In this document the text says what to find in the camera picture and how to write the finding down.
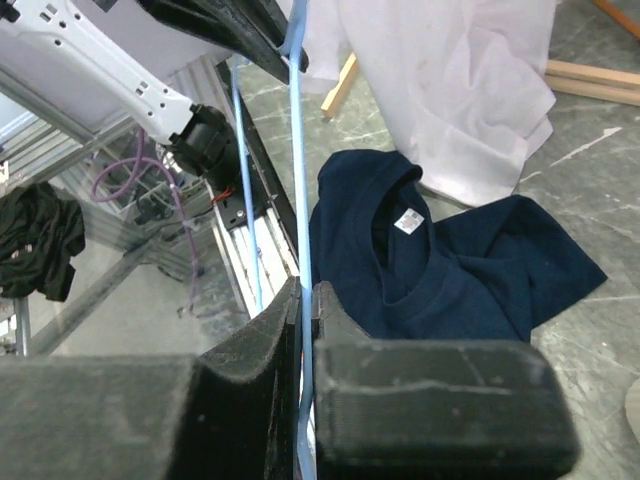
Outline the orange wooden shoe shelf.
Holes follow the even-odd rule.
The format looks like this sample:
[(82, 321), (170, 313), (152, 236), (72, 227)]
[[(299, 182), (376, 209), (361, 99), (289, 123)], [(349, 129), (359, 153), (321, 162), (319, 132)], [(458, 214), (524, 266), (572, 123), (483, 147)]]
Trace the orange wooden shoe shelf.
[(634, 38), (639, 39), (639, 24), (628, 17), (621, 8), (607, 0), (594, 0), (593, 3)]

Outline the wooden clothes rack frame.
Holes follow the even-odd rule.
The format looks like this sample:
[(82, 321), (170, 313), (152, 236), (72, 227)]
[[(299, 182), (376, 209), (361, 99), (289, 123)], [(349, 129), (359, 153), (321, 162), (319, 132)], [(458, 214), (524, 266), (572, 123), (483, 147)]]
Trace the wooden clothes rack frame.
[[(358, 73), (356, 56), (351, 53), (340, 71), (338, 84), (326, 95), (321, 105), (326, 118), (336, 115)], [(639, 105), (639, 75), (635, 73), (550, 60), (545, 81), (555, 92), (618, 104)]]

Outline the black cloth pile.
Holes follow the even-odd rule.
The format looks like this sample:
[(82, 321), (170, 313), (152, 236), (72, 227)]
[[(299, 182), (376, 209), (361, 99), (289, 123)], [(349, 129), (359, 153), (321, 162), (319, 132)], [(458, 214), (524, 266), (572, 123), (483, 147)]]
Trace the black cloth pile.
[(80, 203), (63, 199), (47, 182), (17, 187), (1, 198), (1, 296), (37, 291), (67, 300), (75, 276), (73, 257), (86, 247)]

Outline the white t shirt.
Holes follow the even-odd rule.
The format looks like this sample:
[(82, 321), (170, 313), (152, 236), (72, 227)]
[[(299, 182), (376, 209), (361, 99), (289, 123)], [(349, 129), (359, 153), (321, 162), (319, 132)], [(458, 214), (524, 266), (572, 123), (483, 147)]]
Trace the white t shirt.
[(469, 206), (509, 196), (549, 139), (552, 1), (312, 1), (303, 87), (356, 57), (395, 147), (428, 189)]

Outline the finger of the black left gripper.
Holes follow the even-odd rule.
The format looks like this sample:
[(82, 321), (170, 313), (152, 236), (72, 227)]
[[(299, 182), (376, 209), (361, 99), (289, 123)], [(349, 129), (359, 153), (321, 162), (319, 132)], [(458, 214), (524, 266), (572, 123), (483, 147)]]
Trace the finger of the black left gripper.
[(239, 54), (282, 83), (289, 81), (288, 20), (271, 0), (139, 0), (160, 23)]

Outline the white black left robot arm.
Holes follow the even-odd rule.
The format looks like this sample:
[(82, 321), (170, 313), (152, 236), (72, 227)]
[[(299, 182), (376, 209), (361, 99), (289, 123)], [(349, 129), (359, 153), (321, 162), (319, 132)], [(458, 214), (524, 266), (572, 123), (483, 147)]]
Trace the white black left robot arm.
[[(156, 21), (244, 56), (279, 81), (309, 65), (294, 35), (306, 20), (297, 1), (289, 16), (274, 1), (143, 1)], [(71, 1), (4, 1), (1, 28), (115, 96), (180, 167), (215, 186), (240, 174), (236, 135), (224, 115), (159, 80)]]

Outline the navy blue t shirt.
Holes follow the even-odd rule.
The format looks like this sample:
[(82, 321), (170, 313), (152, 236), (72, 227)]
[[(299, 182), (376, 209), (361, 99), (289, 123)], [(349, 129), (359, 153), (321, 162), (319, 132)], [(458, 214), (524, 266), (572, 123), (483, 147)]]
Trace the navy blue t shirt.
[(534, 200), (512, 195), (434, 220), (421, 168), (398, 152), (334, 153), (310, 219), (314, 283), (381, 339), (526, 342), (604, 271)]

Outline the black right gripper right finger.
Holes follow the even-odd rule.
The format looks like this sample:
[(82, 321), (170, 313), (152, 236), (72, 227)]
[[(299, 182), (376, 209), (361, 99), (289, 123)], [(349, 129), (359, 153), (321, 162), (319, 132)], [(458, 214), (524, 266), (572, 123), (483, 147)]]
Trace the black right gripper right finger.
[(558, 479), (580, 458), (559, 380), (510, 341), (376, 340), (313, 292), (322, 479)]

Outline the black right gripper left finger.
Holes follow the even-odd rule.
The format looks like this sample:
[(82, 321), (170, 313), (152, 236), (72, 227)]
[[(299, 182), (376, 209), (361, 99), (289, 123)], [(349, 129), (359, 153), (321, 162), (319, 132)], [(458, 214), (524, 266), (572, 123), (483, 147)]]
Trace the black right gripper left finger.
[(300, 286), (201, 355), (1, 363), (5, 479), (291, 479)]

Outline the light blue wire hanger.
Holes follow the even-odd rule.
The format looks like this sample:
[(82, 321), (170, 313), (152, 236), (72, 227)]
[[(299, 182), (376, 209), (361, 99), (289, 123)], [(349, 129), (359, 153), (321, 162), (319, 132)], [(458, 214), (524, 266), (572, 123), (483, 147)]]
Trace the light blue wire hanger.
[[(316, 463), (309, 444), (308, 427), (313, 401), (313, 324), (312, 313), (312, 276), (310, 238), (308, 226), (308, 197), (306, 185), (306, 165), (304, 157), (304, 123), (300, 97), (300, 66), (302, 63), (303, 40), (306, 30), (308, 3), (295, 1), (289, 17), (284, 43), (279, 51), (289, 57), (289, 100), (291, 117), (291, 140), (293, 154), (293, 173), (296, 205), (296, 232), (298, 240), (299, 284), (299, 312), (296, 314), (296, 352), (293, 366), (297, 369), (298, 382), (301, 387), (297, 401), (295, 426), (297, 466), (295, 470), (302, 479), (316, 477)], [(235, 59), (232, 66), (232, 100), (234, 106), (237, 145), (240, 154), (240, 166), (246, 218), (249, 229), (251, 258), (250, 273), (255, 286), (255, 306), (263, 310), (263, 296), (259, 270), (259, 255), (255, 233), (253, 200), (251, 194), (251, 180), (249, 175), (248, 153), (246, 150), (245, 130), (241, 109), (241, 96), (238, 81), (239, 60)]]

